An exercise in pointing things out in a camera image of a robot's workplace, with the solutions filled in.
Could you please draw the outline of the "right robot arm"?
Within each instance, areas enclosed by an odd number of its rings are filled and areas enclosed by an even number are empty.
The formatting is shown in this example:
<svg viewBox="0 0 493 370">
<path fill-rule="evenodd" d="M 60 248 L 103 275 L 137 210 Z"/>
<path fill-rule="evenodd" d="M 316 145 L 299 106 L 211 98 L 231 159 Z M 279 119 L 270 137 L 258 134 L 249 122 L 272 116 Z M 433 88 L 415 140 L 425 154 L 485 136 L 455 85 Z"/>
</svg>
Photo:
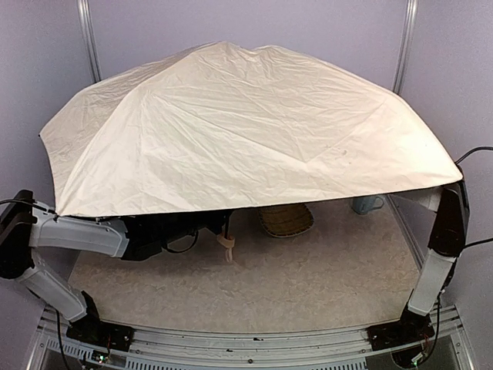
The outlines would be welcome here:
<svg viewBox="0 0 493 370">
<path fill-rule="evenodd" d="M 425 317 L 430 314 L 446 286 L 452 268 L 465 249 L 470 208 L 463 180 L 455 183 L 395 194 L 435 212 L 428 241 L 428 253 L 404 314 Z"/>
</svg>

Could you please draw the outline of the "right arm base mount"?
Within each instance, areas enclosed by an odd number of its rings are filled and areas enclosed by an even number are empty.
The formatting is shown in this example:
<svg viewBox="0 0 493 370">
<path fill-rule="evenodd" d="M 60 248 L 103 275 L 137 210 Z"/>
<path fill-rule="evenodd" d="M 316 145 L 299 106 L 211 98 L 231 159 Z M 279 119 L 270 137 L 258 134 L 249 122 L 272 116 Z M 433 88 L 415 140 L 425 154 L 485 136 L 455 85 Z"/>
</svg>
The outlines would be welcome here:
<svg viewBox="0 0 493 370">
<path fill-rule="evenodd" d="M 404 311 L 396 321 L 370 326 L 367 334 L 372 350 L 380 351 L 432 338 L 435 331 L 429 315 Z"/>
</svg>

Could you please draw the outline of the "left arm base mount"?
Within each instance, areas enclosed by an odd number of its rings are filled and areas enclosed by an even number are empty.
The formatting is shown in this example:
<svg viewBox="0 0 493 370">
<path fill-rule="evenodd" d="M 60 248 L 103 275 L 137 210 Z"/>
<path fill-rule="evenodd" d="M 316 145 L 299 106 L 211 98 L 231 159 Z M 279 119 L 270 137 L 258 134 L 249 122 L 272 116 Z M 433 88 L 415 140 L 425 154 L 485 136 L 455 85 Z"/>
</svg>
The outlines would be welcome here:
<svg viewBox="0 0 493 370">
<path fill-rule="evenodd" d="M 129 351 L 133 335 L 132 327 L 101 321 L 91 315 L 70 322 L 66 331 L 68 338 L 121 352 Z"/>
</svg>

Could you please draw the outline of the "beige folding umbrella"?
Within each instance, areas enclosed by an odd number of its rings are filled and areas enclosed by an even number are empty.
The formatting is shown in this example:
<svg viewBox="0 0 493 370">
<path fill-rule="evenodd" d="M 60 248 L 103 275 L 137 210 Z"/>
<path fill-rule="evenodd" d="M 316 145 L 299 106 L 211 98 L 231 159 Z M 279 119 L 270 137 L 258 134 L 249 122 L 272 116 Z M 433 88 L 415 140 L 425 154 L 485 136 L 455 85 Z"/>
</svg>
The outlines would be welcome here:
<svg viewBox="0 0 493 370">
<path fill-rule="evenodd" d="M 199 45 L 76 93 L 42 128 L 62 216 L 298 204 L 463 177 L 400 97 L 276 45 Z"/>
</svg>

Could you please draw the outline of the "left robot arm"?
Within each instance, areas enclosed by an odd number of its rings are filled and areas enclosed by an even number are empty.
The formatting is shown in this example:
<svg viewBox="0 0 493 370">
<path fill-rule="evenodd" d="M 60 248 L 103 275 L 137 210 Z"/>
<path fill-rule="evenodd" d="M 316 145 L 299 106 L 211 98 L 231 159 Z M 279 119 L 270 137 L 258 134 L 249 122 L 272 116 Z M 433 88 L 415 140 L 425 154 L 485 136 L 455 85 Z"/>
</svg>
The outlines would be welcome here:
<svg viewBox="0 0 493 370">
<path fill-rule="evenodd" d="M 216 236 L 227 231 L 231 210 L 118 217 L 61 216 L 34 199 L 30 190 L 2 200 L 1 277 L 25 285 L 71 325 L 99 322 L 93 299 L 72 288 L 36 253 L 41 247 L 103 254 L 124 261 L 145 261 L 202 229 Z"/>
</svg>

